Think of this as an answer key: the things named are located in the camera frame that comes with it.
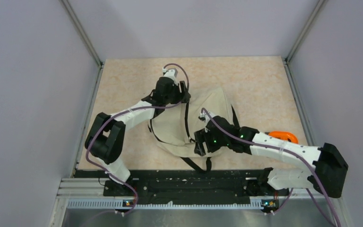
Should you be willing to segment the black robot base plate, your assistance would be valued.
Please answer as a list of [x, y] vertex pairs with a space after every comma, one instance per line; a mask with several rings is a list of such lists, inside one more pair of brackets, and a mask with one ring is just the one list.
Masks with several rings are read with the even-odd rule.
[[232, 205], [249, 204], [255, 197], [289, 194], [288, 189], [275, 190], [265, 182], [267, 170], [212, 170], [200, 174], [193, 170], [132, 170], [127, 183], [106, 181], [106, 197], [133, 197], [138, 205]]

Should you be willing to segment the cream canvas backpack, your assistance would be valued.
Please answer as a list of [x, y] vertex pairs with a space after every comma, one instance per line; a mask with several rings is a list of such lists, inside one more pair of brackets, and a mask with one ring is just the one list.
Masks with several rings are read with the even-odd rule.
[[157, 146], [166, 152], [180, 157], [187, 165], [201, 174], [211, 171], [211, 157], [219, 156], [225, 148], [213, 153], [207, 153], [206, 169], [200, 168], [192, 158], [200, 158], [194, 153], [196, 148], [194, 132], [204, 129], [205, 123], [199, 120], [202, 108], [210, 113], [224, 117], [230, 124], [239, 126], [239, 121], [233, 105], [228, 100], [221, 87], [202, 88], [191, 91], [187, 104], [167, 109], [147, 124], [150, 133], [157, 140]]

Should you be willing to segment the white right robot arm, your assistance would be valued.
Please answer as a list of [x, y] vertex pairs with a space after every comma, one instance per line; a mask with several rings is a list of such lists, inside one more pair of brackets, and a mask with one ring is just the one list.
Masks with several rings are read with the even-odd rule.
[[268, 157], [294, 166], [287, 170], [268, 168], [258, 182], [262, 194], [271, 195], [275, 190], [285, 188], [313, 187], [331, 198], [341, 197], [348, 163], [335, 145], [300, 145], [254, 128], [238, 127], [218, 115], [201, 113], [199, 119], [205, 126], [194, 136], [195, 153], [201, 156], [228, 148], [236, 153]]

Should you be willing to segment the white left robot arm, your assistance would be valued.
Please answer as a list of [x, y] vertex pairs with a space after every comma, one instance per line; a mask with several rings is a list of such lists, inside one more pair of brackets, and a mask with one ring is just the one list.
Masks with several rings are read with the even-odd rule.
[[115, 181], [120, 195], [131, 193], [130, 171], [121, 160], [125, 133], [142, 122], [150, 121], [166, 109], [188, 102], [190, 94], [185, 81], [162, 76], [155, 89], [130, 108], [113, 114], [99, 113], [86, 136], [86, 160], [104, 170]]

